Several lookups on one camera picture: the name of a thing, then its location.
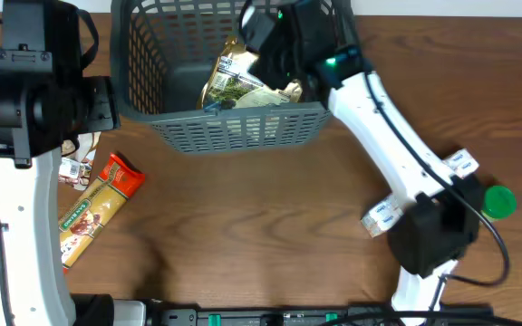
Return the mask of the dried mushroom clear bag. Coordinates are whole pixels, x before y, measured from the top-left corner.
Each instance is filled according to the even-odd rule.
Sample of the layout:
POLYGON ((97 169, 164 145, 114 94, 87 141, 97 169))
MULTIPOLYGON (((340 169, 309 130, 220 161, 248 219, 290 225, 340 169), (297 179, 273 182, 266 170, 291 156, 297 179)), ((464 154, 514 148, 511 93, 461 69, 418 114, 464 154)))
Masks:
POLYGON ((99 131, 79 135, 79 147, 71 140, 62 144, 62 161, 58 177, 60 183, 78 191, 84 191, 88 187, 100 136, 99 131))

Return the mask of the gold foil herb snack bag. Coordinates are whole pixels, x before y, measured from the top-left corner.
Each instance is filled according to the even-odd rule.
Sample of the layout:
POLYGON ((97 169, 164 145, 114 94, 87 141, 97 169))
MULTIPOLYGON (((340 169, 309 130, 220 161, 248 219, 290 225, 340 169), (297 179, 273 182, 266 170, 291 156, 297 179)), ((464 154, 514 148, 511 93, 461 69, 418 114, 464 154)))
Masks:
POLYGON ((299 102, 303 89, 293 80, 284 89, 272 90, 248 72, 258 56, 229 36, 217 58, 210 78, 199 95, 197 109, 203 111, 233 110, 276 106, 299 102))

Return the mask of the red and gold pasta packet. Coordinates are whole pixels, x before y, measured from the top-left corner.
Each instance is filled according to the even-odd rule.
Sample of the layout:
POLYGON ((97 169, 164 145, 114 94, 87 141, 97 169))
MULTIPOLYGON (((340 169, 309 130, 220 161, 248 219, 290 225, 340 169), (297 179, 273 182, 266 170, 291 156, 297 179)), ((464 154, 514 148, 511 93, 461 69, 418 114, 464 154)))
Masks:
POLYGON ((145 175, 111 153, 98 177, 59 219, 63 272, 74 265, 102 229, 145 181, 145 175))

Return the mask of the white blue tissue pack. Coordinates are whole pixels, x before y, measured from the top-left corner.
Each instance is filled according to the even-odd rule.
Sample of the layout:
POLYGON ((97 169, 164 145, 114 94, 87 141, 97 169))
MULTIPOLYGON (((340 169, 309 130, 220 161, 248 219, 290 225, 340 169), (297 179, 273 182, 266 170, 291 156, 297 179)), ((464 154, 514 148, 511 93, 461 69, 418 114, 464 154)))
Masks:
MULTIPOLYGON (((464 178, 474 173, 479 168, 479 163, 466 149, 460 149, 449 157, 443 159, 458 177, 464 178)), ((381 202, 371 208, 362 218, 361 222, 371 237, 376 237, 392 228, 402 215, 401 206, 395 196, 389 194, 381 202)))

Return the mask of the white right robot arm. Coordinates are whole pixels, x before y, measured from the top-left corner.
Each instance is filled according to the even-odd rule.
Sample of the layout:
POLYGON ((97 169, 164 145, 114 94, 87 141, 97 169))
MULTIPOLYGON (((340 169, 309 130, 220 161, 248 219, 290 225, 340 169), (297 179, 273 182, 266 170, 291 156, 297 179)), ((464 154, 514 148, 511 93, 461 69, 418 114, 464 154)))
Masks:
POLYGON ((282 1, 272 14, 246 2, 238 31, 257 56, 254 76, 272 89, 300 81, 361 143, 399 210, 387 233, 401 267, 391 307, 405 325, 441 318, 446 282, 479 234, 484 187, 459 176, 404 119, 340 2, 326 13, 315 0, 282 1))

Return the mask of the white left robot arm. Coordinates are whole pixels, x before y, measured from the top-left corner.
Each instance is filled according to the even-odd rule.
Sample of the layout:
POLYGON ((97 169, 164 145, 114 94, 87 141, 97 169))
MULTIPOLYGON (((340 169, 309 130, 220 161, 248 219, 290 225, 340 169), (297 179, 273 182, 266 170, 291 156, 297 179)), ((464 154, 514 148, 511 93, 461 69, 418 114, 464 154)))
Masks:
POLYGON ((105 295, 75 301, 58 226, 62 145, 117 129, 110 79, 87 77, 90 14, 63 1, 6 1, 0 16, 0 325, 111 324, 105 295))

